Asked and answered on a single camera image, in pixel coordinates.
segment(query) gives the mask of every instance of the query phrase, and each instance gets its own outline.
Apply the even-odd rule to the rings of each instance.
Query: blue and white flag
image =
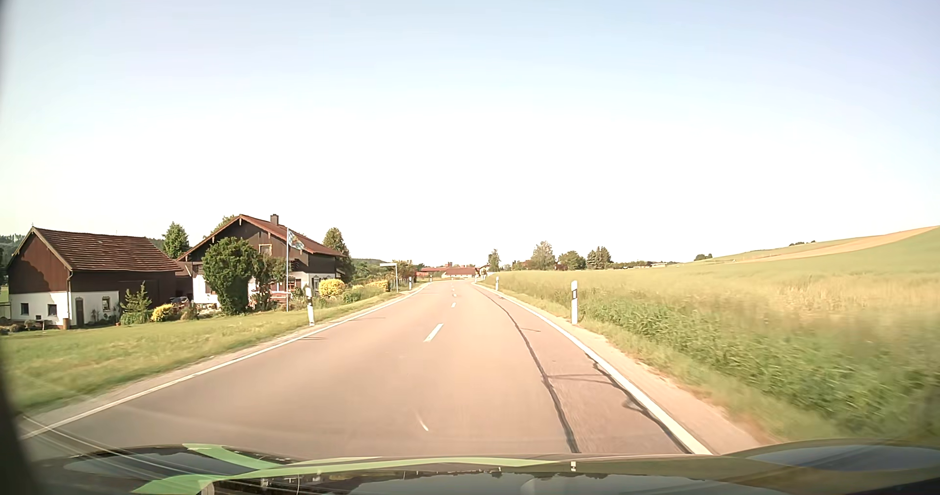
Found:
[[[290,229],[288,229],[288,245],[293,249],[304,250],[304,242],[300,241],[300,238],[292,233]]]

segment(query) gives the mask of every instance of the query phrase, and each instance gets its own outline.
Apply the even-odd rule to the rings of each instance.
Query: wheat field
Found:
[[[501,289],[566,307],[578,280],[582,319],[668,346],[843,434],[940,435],[940,229],[793,260],[499,274]]]

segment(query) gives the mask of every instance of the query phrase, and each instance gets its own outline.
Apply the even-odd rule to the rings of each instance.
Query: tiled roof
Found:
[[[149,238],[33,231],[71,269],[80,271],[176,271],[180,266]]]
[[[258,219],[250,215],[239,214],[239,217],[241,217],[248,223],[255,225],[256,227],[261,227],[262,229],[265,229],[265,231],[267,231],[268,233],[271,233],[272,235],[277,236],[278,238],[284,241],[287,241],[287,233],[288,233],[287,227],[283,225],[275,225],[271,223],[270,221],[268,221],[267,219]],[[320,242],[311,240],[310,238],[307,238],[306,236],[301,235],[298,231],[294,229],[291,229],[290,232],[293,233],[294,236],[297,236],[298,238],[300,238],[300,241],[304,242],[304,249],[306,249],[307,252],[313,252],[313,253],[318,253],[318,254],[328,254],[330,256],[343,256],[343,253],[335,249],[330,249],[324,246],[323,244],[321,244]]]
[[[476,267],[452,267],[444,272],[445,275],[476,275]]]
[[[273,224],[272,222],[268,221],[267,219],[259,219],[259,218],[256,218],[256,217],[252,217],[252,216],[250,216],[250,215],[245,215],[245,214],[243,214],[243,213],[240,213],[240,214],[238,214],[238,216],[233,217],[233,218],[231,219],[231,221],[229,221],[229,223],[227,223],[225,226],[221,227],[218,231],[216,231],[215,233],[212,233],[212,234],[209,235],[209,236],[206,236],[205,238],[203,238],[203,240],[202,240],[201,242],[199,242],[198,244],[194,245],[194,246],[193,246],[192,248],[190,248],[188,251],[182,253],[182,254],[180,255],[180,260],[182,260],[183,258],[185,258],[186,255],[188,255],[189,253],[191,253],[191,252],[194,251],[195,249],[199,249],[200,247],[202,247],[202,245],[205,244],[206,242],[208,242],[210,239],[212,239],[213,236],[216,236],[218,233],[220,233],[220,232],[222,231],[222,229],[227,229],[227,228],[229,227],[229,225],[233,225],[233,224],[235,224],[235,223],[238,223],[239,219],[243,219],[243,220],[247,221],[248,223],[254,225],[255,227],[258,227],[259,229],[263,229],[263,230],[265,230],[265,232],[271,233],[272,235],[277,236],[278,238],[280,238],[280,239],[283,240],[284,242],[287,242],[287,241],[288,241],[288,237],[287,237],[287,233],[288,233],[288,232],[287,232],[287,227],[285,227],[285,226],[283,226],[283,225],[275,225],[275,224]],[[304,243],[304,250],[306,250],[307,252],[312,252],[312,253],[315,253],[315,254],[327,254],[327,255],[330,255],[330,256],[343,256],[343,253],[341,253],[341,252],[339,252],[339,251],[337,251],[337,250],[334,250],[334,249],[330,249],[330,248],[324,246],[323,244],[321,244],[320,242],[317,242],[317,241],[315,241],[315,240],[311,240],[310,238],[307,238],[306,236],[301,235],[298,231],[295,231],[294,229],[291,229],[290,231],[291,231],[295,236],[297,236],[297,237],[300,239],[301,242]]]

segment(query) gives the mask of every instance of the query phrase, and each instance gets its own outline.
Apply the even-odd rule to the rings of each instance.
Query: door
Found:
[[[75,299],[75,325],[78,328],[85,325],[85,300],[82,297]]]

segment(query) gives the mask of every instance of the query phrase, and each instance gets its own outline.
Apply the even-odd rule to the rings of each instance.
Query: car hood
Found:
[[[934,490],[940,449],[803,441],[725,455],[512,454],[304,460],[217,444],[138,447],[35,464],[52,493],[903,493]]]

